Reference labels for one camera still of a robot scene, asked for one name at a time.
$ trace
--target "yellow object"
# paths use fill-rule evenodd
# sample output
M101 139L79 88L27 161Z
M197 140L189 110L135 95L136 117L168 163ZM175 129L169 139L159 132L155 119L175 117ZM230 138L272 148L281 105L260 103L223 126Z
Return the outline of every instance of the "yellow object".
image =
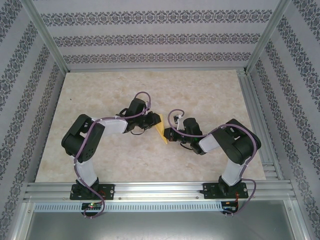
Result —
M160 134L160 136L162 137L165 144L168 144L167 139L164 137L164 133L165 133L164 116L162 114L159 114L159 116L160 116L161 122L155 125L155 128Z

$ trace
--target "marble tabletop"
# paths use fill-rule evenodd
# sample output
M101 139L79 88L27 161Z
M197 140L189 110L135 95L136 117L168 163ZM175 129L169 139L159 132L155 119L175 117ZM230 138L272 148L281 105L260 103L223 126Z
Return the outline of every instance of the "marble tabletop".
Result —
M169 111L180 108L204 134L232 118L252 129L235 70L67 73L36 182L74 182L73 159L61 147L70 126L80 114L118 114L139 91L150 93L165 128ZM228 160L220 148L200 156L178 142L165 144L155 127L102 138L92 159L100 182L217 181ZM266 179L258 153L243 176Z

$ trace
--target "enclosure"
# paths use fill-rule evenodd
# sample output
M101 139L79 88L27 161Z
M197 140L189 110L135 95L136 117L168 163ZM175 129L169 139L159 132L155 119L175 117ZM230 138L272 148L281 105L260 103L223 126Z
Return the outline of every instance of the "enclosure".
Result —
M320 239L319 0L0 5L0 239ZM94 171L112 199L83 217L62 138L140 91L164 128L183 109L203 134L237 119L257 135L241 213L205 197L222 149L196 155L152 127L101 139Z

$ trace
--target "striped wall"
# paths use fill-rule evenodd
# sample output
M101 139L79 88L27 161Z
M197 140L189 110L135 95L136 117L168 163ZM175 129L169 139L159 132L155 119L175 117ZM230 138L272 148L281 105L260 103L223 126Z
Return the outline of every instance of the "striped wall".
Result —
M71 70L244 67L279 0L34 0Z
M0 0L0 240L25 184L35 180L63 84L47 46L18 0Z
M320 239L319 36L320 1L292 0L250 73L312 239Z

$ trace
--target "black mounting plate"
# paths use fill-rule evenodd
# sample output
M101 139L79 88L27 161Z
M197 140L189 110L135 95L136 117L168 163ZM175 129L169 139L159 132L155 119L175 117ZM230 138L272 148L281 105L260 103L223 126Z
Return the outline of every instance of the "black mounting plate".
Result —
M203 194L204 199L235 199L236 193L238 193L239 199L247 199L249 197L247 185L241 182L239 186L232 192L228 193L226 196L219 189L217 182L206 182L203 183L203 190L200 193Z
M78 187L77 184L73 184L71 187L70 200L100 200L97 195L93 198L88 198L87 196L80 196L74 193L74 189ZM114 184L99 184L98 194L100 194L104 200L113 200L115 195L115 185Z

